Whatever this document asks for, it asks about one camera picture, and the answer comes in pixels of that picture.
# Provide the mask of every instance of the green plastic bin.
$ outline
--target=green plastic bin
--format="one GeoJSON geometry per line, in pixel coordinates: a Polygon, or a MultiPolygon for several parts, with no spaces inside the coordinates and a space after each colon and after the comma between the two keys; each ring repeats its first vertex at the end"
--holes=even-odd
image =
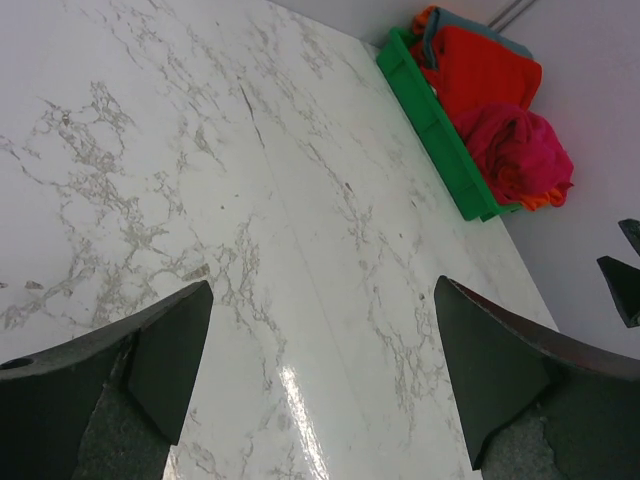
{"type": "Polygon", "coordinates": [[[479,217],[484,222],[496,215],[519,210],[519,203],[498,204],[411,57],[408,47],[417,42],[418,37],[401,28],[392,28],[389,37],[389,43],[378,55],[378,66],[464,219],[479,217]]]}

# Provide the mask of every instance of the marble surface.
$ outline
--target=marble surface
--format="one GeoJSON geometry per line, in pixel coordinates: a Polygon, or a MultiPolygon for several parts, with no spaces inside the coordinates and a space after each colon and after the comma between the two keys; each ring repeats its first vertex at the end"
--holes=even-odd
{"type": "Polygon", "coordinates": [[[0,362],[207,279],[166,480],[480,477],[435,281],[553,321],[358,41],[263,0],[2,9],[0,362]]]}

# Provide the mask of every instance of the gray wall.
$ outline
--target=gray wall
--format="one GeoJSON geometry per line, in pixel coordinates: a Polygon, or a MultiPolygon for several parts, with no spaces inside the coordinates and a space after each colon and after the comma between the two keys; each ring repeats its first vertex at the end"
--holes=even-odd
{"type": "MultiPolygon", "coordinates": [[[[294,12],[381,46],[390,27],[409,24],[425,0],[271,0],[294,12]]],[[[512,0],[441,0],[437,4],[486,23],[512,0]]]]}
{"type": "Polygon", "coordinates": [[[544,67],[532,110],[575,166],[567,204],[505,217],[561,331],[640,358],[640,328],[617,315],[596,259],[636,267],[617,226],[640,219],[640,2],[539,0],[503,33],[544,67]]]}

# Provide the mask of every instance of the magenta towel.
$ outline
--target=magenta towel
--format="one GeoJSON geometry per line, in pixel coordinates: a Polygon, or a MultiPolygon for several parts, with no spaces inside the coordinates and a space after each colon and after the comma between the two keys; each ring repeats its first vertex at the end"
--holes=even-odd
{"type": "Polygon", "coordinates": [[[453,125],[498,203],[557,188],[566,199],[573,163],[549,122],[517,105],[491,103],[462,113],[453,125]]]}

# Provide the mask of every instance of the blue-gray cloth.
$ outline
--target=blue-gray cloth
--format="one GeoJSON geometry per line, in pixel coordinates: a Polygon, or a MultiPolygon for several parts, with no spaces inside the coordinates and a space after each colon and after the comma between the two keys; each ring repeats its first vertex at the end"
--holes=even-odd
{"type": "Polygon", "coordinates": [[[438,69],[436,55],[433,51],[433,46],[431,45],[431,41],[436,34],[442,30],[444,27],[460,27],[465,30],[473,33],[477,33],[482,35],[483,37],[487,37],[494,42],[499,43],[503,47],[508,48],[514,53],[521,55],[527,58],[533,58],[531,52],[524,45],[520,45],[519,43],[512,42],[511,40],[507,40],[499,33],[494,32],[486,25],[482,25],[481,23],[472,22],[471,20],[467,20],[466,18],[459,17],[458,15],[451,13],[444,8],[436,8],[427,20],[427,25],[424,30],[423,37],[423,49],[424,56],[427,60],[427,66],[429,68],[438,69]]]}

